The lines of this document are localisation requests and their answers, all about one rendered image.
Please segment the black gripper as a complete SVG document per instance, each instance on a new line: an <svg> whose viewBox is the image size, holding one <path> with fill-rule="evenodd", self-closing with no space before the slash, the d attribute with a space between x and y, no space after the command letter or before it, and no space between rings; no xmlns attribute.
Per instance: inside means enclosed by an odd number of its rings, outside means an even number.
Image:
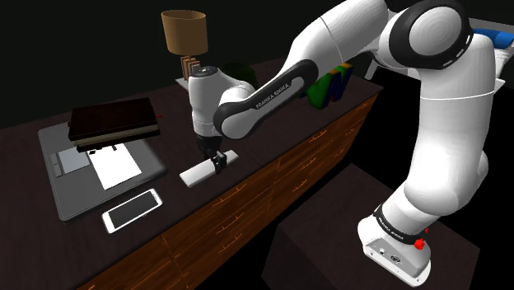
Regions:
<svg viewBox="0 0 514 290"><path fill-rule="evenodd" d="M227 155L219 151L222 144L222 136L206 137L197 134L196 141L199 150L203 154L203 158L205 160L212 158L215 173L220 174L227 167Z"/></svg>

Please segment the white remote control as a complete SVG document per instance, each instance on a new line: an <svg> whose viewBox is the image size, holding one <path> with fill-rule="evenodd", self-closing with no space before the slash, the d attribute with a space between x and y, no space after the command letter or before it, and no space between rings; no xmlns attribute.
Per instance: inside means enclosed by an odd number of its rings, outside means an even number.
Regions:
<svg viewBox="0 0 514 290"><path fill-rule="evenodd" d="M229 150L224 153L227 155L227 166L238 158L238 155L233 150ZM181 172L180 178L189 188L191 188L215 174L212 158L210 158L192 166L187 171Z"/></svg>

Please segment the dark wooden chest of drawers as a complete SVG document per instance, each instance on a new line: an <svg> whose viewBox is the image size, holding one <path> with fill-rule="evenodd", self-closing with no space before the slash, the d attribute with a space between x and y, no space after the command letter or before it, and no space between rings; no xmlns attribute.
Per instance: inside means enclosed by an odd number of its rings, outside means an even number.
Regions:
<svg viewBox="0 0 514 290"><path fill-rule="evenodd" d="M200 161L187 92L174 85L147 97L161 133L149 146L167 172L148 183L162 205L115 233L98 207L58 218L38 133L61 114L0 130L0 290L194 290L329 168L325 156L353 140L380 92L351 77L323 110L296 99L249 138L226 140L238 158L188 187L180 173Z"/></svg>

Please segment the white smartphone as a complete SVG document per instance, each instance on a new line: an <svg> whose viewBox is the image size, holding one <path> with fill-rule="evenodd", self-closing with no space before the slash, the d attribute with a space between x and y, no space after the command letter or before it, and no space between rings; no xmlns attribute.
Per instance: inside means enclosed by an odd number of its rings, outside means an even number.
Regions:
<svg viewBox="0 0 514 290"><path fill-rule="evenodd" d="M112 234L131 222L146 216L162 204L158 193L154 189L149 189L102 213L101 217L106 231Z"/></svg>

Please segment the white paper sheet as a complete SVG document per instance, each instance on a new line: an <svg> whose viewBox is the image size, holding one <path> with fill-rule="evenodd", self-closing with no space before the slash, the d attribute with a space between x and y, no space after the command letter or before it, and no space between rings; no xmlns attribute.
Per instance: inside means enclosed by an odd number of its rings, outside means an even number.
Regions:
<svg viewBox="0 0 514 290"><path fill-rule="evenodd" d="M113 188L142 173L129 150L122 143L89 151L87 155L103 189Z"/></svg>

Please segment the dark red hardcover book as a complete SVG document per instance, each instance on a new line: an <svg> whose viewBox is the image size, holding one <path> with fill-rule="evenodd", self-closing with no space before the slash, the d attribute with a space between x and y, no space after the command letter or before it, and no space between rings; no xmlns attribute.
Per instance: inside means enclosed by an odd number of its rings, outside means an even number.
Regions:
<svg viewBox="0 0 514 290"><path fill-rule="evenodd" d="M85 152L159 134L152 103L142 98L74 109L68 138Z"/></svg>

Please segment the brown shade table lamp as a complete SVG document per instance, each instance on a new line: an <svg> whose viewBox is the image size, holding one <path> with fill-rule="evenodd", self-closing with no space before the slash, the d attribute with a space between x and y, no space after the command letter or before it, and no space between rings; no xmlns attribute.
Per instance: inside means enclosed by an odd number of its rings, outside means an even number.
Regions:
<svg viewBox="0 0 514 290"><path fill-rule="evenodd" d="M161 13L169 52L180 57L208 51L207 16L191 10L168 10Z"/></svg>

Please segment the dark robot stand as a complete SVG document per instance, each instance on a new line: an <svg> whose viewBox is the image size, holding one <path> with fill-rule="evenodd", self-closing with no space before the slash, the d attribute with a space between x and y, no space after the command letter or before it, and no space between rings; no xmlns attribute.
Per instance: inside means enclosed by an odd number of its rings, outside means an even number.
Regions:
<svg viewBox="0 0 514 290"><path fill-rule="evenodd" d="M357 224L391 193L348 165L278 225L262 273L270 290L469 290L479 248L440 222L429 228L432 269L418 288L364 255Z"/></svg>

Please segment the colourful letter block figure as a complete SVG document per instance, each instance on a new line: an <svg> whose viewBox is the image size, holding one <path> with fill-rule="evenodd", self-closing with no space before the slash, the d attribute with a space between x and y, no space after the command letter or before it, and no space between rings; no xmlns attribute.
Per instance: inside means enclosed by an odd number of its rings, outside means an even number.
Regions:
<svg viewBox="0 0 514 290"><path fill-rule="evenodd" d="M305 92L301 93L299 98L306 97L311 106L322 110L331 101L336 102L341 99L352 73L353 65L342 63L317 80Z"/></svg>

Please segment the grey open laptop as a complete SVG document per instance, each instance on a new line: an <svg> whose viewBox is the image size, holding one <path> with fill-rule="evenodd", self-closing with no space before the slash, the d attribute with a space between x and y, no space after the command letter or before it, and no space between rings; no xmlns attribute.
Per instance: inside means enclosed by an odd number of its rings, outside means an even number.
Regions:
<svg viewBox="0 0 514 290"><path fill-rule="evenodd" d="M67 124L38 132L54 201L61 221L75 218L166 172L164 163L142 139L123 143L142 171L110 189L103 189L87 152L79 152L68 139Z"/></svg>

